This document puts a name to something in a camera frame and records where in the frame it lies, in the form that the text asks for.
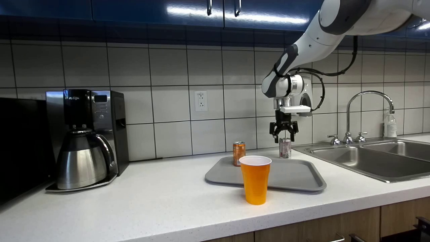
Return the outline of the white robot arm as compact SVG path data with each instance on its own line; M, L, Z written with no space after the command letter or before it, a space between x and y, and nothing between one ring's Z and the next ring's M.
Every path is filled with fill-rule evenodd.
M391 32L411 16L430 19L430 0L323 0L305 32L289 47L262 81L262 93L274 100L275 121L268 133L287 131L290 140L298 132L293 113L307 113L309 106L291 102L303 92L303 78L295 67L327 57L346 36Z

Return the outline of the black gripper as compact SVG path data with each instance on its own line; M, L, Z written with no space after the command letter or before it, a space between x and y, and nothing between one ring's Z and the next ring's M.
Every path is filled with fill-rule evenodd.
M282 131L287 131L290 133L291 143L294 143L298 132L298 124L291 120L291 114L284 114L276 110L275 121L270 124L268 133L272 139L276 139Z

